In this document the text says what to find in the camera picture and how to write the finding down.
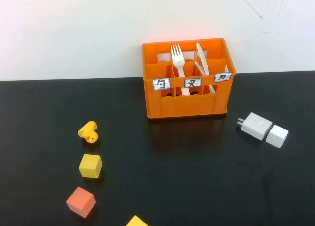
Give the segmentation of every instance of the orange plastic basket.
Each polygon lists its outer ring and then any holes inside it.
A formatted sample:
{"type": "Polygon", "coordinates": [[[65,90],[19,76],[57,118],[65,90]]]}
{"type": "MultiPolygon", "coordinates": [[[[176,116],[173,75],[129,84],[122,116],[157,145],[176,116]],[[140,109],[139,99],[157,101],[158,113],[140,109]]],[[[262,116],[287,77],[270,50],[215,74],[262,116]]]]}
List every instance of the orange plastic basket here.
{"type": "Polygon", "coordinates": [[[227,112],[227,103],[236,70],[223,38],[145,43],[142,45],[142,59],[148,118],[227,112]],[[201,59],[197,56],[197,42],[204,51],[207,51],[209,76],[202,76],[195,65],[195,60],[202,65],[201,59]],[[179,44],[183,52],[195,51],[193,60],[185,59],[184,73],[186,77],[178,77],[172,60],[158,61],[158,55],[170,54],[170,47],[174,44],[179,44]],[[191,79],[201,79],[197,83],[200,86],[189,85],[191,96],[183,96],[181,87],[188,87],[191,79]],[[209,85],[213,85],[216,90],[215,94],[210,92],[209,85]]]}

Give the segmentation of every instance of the rubber duck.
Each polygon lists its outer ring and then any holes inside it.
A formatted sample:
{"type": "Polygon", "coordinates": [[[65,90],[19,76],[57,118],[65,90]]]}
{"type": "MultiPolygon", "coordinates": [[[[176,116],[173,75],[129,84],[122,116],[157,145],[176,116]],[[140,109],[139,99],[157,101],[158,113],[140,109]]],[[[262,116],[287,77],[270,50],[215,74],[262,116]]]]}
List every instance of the rubber duck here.
{"type": "Polygon", "coordinates": [[[88,143],[95,143],[98,140],[98,134],[95,131],[97,129],[97,124],[94,121],[88,121],[81,129],[78,131],[78,135],[84,138],[88,143]]]}

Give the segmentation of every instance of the plastic utensil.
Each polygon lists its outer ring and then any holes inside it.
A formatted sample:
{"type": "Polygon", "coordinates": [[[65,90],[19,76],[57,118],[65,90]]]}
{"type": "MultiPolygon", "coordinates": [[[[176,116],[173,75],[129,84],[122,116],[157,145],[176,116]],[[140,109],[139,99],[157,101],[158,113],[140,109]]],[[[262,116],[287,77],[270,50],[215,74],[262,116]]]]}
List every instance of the plastic utensil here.
{"type": "MultiPolygon", "coordinates": [[[[197,60],[195,60],[195,64],[197,65],[197,68],[199,69],[199,71],[201,72],[202,76],[207,76],[205,71],[202,69],[201,65],[198,63],[197,60]]],[[[216,90],[213,88],[212,85],[209,85],[209,89],[210,91],[215,94],[216,93],[216,90]]]]}
{"type": "MultiPolygon", "coordinates": [[[[183,70],[185,59],[184,59],[182,50],[179,47],[179,44],[173,45],[173,47],[171,46],[171,51],[172,51],[173,65],[176,67],[179,77],[185,77],[184,70],[183,70]]],[[[182,87],[181,89],[182,89],[182,95],[190,96],[189,88],[182,87]]]]}
{"type": "MultiPolygon", "coordinates": [[[[197,50],[198,50],[198,53],[199,53],[199,56],[200,56],[200,59],[202,62],[203,69],[205,70],[206,75],[209,76],[209,69],[208,69],[208,64],[207,64],[205,54],[203,53],[203,50],[202,50],[199,42],[196,44],[196,46],[197,46],[197,50]]],[[[213,88],[212,85],[209,85],[209,89],[213,94],[216,93],[216,90],[213,88]]]]}

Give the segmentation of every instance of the chinese character label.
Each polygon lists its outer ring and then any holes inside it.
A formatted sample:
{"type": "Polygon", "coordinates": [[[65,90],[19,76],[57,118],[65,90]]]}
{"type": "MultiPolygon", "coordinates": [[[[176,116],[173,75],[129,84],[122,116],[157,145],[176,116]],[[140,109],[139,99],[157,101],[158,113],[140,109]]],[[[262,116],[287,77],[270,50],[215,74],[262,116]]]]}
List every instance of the chinese character label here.
{"type": "Polygon", "coordinates": [[[232,73],[226,72],[226,73],[218,73],[215,75],[215,82],[223,82],[231,80],[232,73]]]}
{"type": "Polygon", "coordinates": [[[161,78],[161,79],[153,80],[154,90],[164,90],[164,89],[170,89],[170,88],[171,88],[171,82],[169,78],[161,78]]]}
{"type": "Polygon", "coordinates": [[[201,86],[201,79],[186,79],[184,82],[184,87],[200,87],[201,86]]]}

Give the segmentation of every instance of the white plastic fork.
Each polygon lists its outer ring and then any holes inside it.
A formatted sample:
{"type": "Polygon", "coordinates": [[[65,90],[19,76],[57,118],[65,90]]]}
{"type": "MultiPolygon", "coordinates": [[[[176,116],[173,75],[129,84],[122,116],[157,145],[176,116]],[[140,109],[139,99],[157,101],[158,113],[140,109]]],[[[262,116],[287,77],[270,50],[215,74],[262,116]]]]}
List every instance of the white plastic fork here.
{"type": "MultiPolygon", "coordinates": [[[[173,65],[176,67],[178,71],[179,77],[185,77],[184,74],[184,64],[185,64],[185,59],[182,53],[181,48],[179,47],[179,44],[171,46],[171,51],[172,51],[172,60],[173,60],[173,65]]],[[[184,96],[190,96],[190,91],[188,87],[182,87],[182,95],[184,96]]]]}

